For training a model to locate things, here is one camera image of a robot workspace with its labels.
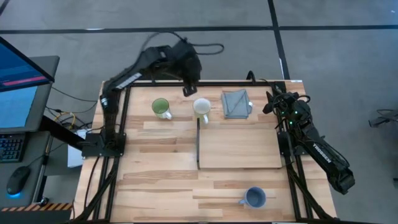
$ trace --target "concrete floor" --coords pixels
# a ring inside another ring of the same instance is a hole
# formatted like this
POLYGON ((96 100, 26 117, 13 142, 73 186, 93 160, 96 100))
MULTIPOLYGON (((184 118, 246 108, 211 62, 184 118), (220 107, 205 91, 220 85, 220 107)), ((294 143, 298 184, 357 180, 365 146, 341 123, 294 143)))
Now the concrete floor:
MULTIPOLYGON (((398 24, 397 1, 274 0, 280 26, 398 24)), ((270 26, 265 0, 11 0, 0 17, 5 29, 87 29, 189 26, 270 26)), ((222 42, 225 52, 201 56, 202 79, 281 79, 273 31, 181 32, 194 43, 222 42)), ((55 87, 96 99, 103 80, 127 67, 148 33, 2 35, 28 56, 59 55, 55 87)), ((398 108, 398 30, 281 31, 291 79, 301 79, 312 97, 318 130, 350 162, 356 185, 347 195, 332 191, 343 220, 396 223, 398 126, 370 128, 376 109, 398 108)), ((150 44, 174 44, 164 34, 150 44)), ((89 108, 52 91, 49 107, 89 108)), ((94 111, 79 115, 91 121, 94 111)), ((49 178, 45 193, 72 201, 78 175, 49 178), (68 182, 69 194, 58 194, 68 182)))

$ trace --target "wood grain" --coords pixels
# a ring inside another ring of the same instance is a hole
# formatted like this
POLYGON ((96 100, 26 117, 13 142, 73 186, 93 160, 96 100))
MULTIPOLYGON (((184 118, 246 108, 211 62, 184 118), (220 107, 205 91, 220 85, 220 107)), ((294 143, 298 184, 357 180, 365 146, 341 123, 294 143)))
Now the wood grain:
MULTIPOLYGON (((286 81, 288 91, 304 94, 303 83, 286 81)), ((198 87, 188 98, 181 87, 134 87, 131 89, 126 123, 127 145, 120 160, 111 222, 266 222, 294 221, 294 211, 286 169, 203 169, 196 165, 196 123, 192 111, 195 99, 211 101, 208 130, 274 130, 276 118, 263 114, 268 87, 248 87, 254 103, 248 119, 224 119, 220 101, 222 91, 241 87, 198 87), (156 118, 151 103, 165 98, 170 103, 173 120, 156 118), (238 204, 246 189, 258 185, 267 195, 266 206, 253 210, 238 204)), ((102 126, 102 111, 97 106, 94 128, 102 126)), ((310 157, 303 156, 307 185, 318 203, 335 216, 325 173, 310 157)), ((95 158, 84 161, 75 197, 78 216, 95 158)), ((102 159, 95 168, 88 201, 98 188, 102 159)), ((304 211, 298 190, 300 208, 304 211)), ((104 217, 106 199, 102 200, 100 218, 104 217)))
POLYGON ((201 129, 200 167, 280 168, 274 129, 201 129))

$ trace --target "computer monitor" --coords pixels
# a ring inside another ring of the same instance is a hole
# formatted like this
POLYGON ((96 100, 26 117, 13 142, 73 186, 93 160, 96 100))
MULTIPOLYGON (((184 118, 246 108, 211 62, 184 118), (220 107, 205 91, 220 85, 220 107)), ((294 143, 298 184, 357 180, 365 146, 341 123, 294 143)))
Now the computer monitor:
POLYGON ((50 82, 53 77, 0 37, 0 92, 50 82))

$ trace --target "keyboard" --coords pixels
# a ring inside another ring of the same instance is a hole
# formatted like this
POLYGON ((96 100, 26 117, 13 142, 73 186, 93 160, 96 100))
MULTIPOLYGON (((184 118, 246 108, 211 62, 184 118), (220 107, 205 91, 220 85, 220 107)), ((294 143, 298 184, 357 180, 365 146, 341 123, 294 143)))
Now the keyboard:
POLYGON ((24 156, 25 134, 0 134, 0 163, 20 162, 24 156))

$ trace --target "folded towel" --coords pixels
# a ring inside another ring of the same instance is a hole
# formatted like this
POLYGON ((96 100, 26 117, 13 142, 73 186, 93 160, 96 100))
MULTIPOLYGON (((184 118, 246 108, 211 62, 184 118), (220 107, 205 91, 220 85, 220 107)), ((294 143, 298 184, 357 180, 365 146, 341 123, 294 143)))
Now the folded towel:
POLYGON ((249 101, 246 90, 221 94, 225 118, 248 118, 253 104, 249 101))

